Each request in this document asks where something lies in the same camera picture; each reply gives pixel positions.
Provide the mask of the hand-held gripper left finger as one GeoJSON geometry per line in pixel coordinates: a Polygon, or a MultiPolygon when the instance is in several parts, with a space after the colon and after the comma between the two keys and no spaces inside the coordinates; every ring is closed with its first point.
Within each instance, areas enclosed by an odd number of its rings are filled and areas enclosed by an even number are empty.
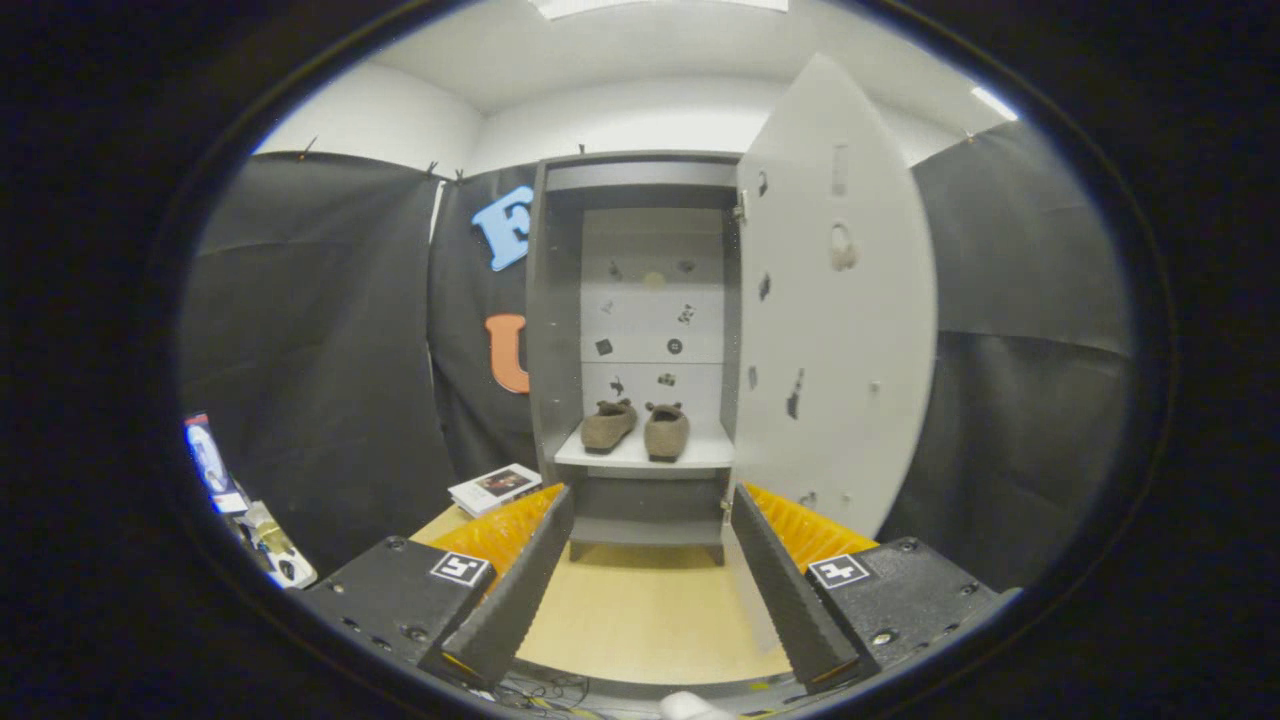
{"type": "Polygon", "coordinates": [[[492,689],[515,662],[572,527],[573,496],[552,486],[428,544],[381,539],[300,601],[398,664],[492,689]]]}

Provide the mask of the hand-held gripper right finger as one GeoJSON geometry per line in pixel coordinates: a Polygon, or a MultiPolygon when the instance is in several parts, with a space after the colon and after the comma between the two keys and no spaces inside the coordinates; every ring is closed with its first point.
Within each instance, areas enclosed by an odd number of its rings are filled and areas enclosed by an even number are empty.
{"type": "Polygon", "coordinates": [[[877,543],[737,483],[730,525],[795,679],[810,692],[900,673],[1015,597],[915,537],[877,543]]]}

